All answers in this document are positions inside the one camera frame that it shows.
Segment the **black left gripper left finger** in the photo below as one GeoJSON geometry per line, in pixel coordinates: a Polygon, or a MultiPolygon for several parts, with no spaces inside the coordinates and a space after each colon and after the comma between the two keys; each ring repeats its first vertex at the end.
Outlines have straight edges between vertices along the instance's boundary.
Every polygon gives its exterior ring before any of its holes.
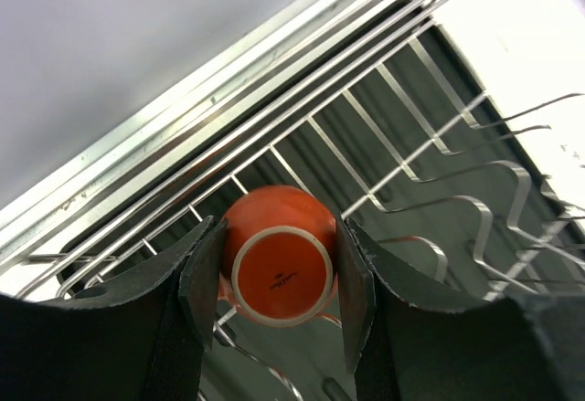
{"type": "Polygon", "coordinates": [[[1,299],[4,400],[194,400],[213,342],[227,224],[77,293],[1,299]]]}

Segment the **orange mug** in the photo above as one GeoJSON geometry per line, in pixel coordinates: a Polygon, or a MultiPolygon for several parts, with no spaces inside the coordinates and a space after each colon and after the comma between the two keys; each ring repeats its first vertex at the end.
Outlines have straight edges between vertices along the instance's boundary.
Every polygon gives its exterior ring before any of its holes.
{"type": "Polygon", "coordinates": [[[267,185],[236,200],[224,217],[220,299],[257,323],[288,328],[333,298],[336,220],[314,196],[267,185]]]}

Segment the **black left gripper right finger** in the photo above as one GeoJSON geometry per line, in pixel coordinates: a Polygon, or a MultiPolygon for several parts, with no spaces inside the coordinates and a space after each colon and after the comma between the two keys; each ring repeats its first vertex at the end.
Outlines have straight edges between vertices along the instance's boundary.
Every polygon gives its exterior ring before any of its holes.
{"type": "Polygon", "coordinates": [[[347,370],[361,400],[581,400],[584,299],[483,301],[336,224],[347,370]]]}

